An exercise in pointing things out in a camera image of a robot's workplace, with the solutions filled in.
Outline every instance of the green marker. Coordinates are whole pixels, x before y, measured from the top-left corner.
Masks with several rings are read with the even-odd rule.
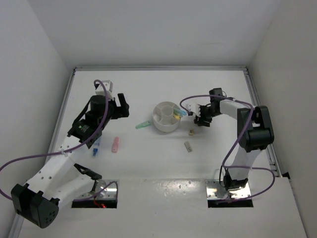
[[[149,126],[149,125],[152,125],[152,122],[149,121],[149,120],[147,120],[147,121],[145,121],[145,122],[143,122],[143,123],[140,123],[140,124],[136,125],[135,128],[136,128],[136,129],[140,129],[140,128],[147,127],[147,126]]]

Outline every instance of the wall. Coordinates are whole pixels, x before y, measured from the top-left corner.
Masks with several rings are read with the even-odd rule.
[[[28,0],[69,68],[246,65],[280,0]]]
[[[317,237],[316,22],[317,1],[283,0],[250,67],[311,238]]]
[[[48,150],[70,73],[26,0],[2,1],[0,7],[0,164]],[[44,159],[18,162],[0,173],[10,193]],[[0,196],[0,237],[14,217],[12,202]]]

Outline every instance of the purple cable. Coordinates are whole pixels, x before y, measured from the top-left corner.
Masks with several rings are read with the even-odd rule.
[[[104,92],[105,92],[105,97],[106,97],[106,106],[105,106],[105,112],[104,112],[104,116],[103,116],[103,119],[101,120],[99,126],[97,127],[97,129],[95,130],[95,132],[87,139],[85,140],[83,143],[79,144],[79,145],[76,145],[75,147],[73,148],[70,148],[70,149],[67,149],[67,150],[64,150],[64,153],[68,153],[68,152],[71,152],[73,150],[76,150],[78,149],[79,147],[85,145],[87,142],[89,142],[92,138],[95,137],[95,135],[100,131],[101,127],[103,126],[105,120],[106,120],[106,117],[107,117],[107,112],[108,112],[108,96],[107,96],[107,90],[106,90],[106,87],[104,86],[104,84],[96,79],[94,81],[94,85],[96,85],[96,83],[99,83]],[[54,156],[54,155],[60,155],[61,154],[61,151],[58,151],[58,152],[53,152],[53,153],[48,153],[48,154],[40,154],[40,155],[30,155],[30,156],[25,156],[25,157],[20,157],[20,158],[17,158],[17,159],[14,159],[14,160],[11,160],[11,161],[8,161],[6,162],[4,165],[2,165],[0,167],[0,172],[5,168],[7,167],[8,165],[14,163],[14,162],[17,162],[17,161],[21,161],[21,160],[27,160],[27,159],[32,159],[32,158],[38,158],[38,157],[46,157],[46,156]],[[2,196],[4,196],[5,198],[9,199],[9,200],[12,200],[12,198],[10,196],[8,196],[7,194],[5,194],[1,189],[0,189],[0,194]]]
[[[89,200],[89,199],[92,199],[92,198],[98,196],[102,191],[104,191],[107,187],[109,187],[109,186],[110,186],[111,184],[113,184],[113,183],[114,183],[115,186],[117,187],[117,192],[116,192],[116,194],[115,194],[115,200],[118,201],[118,183],[117,183],[116,181],[112,181],[112,182],[108,183],[106,186],[104,186],[103,189],[101,189],[100,191],[94,193],[94,194],[93,194],[92,196],[90,196],[90,197],[80,198],[80,199],[74,199],[74,201],[75,201],[75,202],[83,202],[83,201],[87,201],[87,200]]]
[[[250,103],[247,103],[247,102],[242,102],[242,101],[239,101],[239,100],[235,100],[233,98],[227,98],[227,97],[224,97],[224,96],[220,96],[220,95],[196,95],[196,96],[191,96],[191,97],[187,97],[187,98],[184,98],[182,101],[180,101],[179,105],[182,109],[184,109],[185,111],[187,111],[188,113],[190,112],[189,110],[187,110],[183,105],[182,103],[188,99],[192,99],[192,98],[204,98],[204,97],[209,97],[209,98],[221,98],[221,99],[228,99],[228,100],[231,100],[231,101],[234,101],[234,102],[237,102],[237,103],[241,103],[243,105],[247,105],[250,107],[250,113],[249,113],[249,116],[248,116],[248,119],[246,121],[246,124],[244,125],[244,127],[242,128],[242,131],[240,132],[239,136],[237,137],[236,141],[233,143],[233,145],[231,146],[229,152],[226,154],[226,156],[224,157],[222,163],[221,163],[221,166],[224,167],[225,169],[229,169],[229,168],[242,168],[242,169],[250,169],[250,167],[247,167],[247,166],[226,166],[224,165],[226,163],[226,161],[228,160],[229,156],[231,155],[232,151],[234,150],[234,148],[237,146],[237,144],[240,142],[244,132],[247,130],[247,127],[249,125],[249,123],[251,122],[252,120],[252,114],[253,114],[253,111],[254,111],[254,107],[252,104]],[[252,197],[255,197],[255,196],[258,196],[258,195],[261,195],[262,193],[265,193],[266,191],[268,191],[275,183],[275,175],[274,173],[267,169],[267,168],[259,168],[259,167],[254,167],[252,168],[254,170],[266,170],[266,171],[269,171],[272,175],[273,175],[273,180],[272,180],[272,183],[266,188],[264,189],[263,191],[261,192],[258,192],[250,197],[246,197],[246,198],[239,198],[239,199],[229,199],[229,200],[223,200],[221,202],[234,202],[234,201],[241,201],[241,200],[246,200],[246,199],[250,199]]]

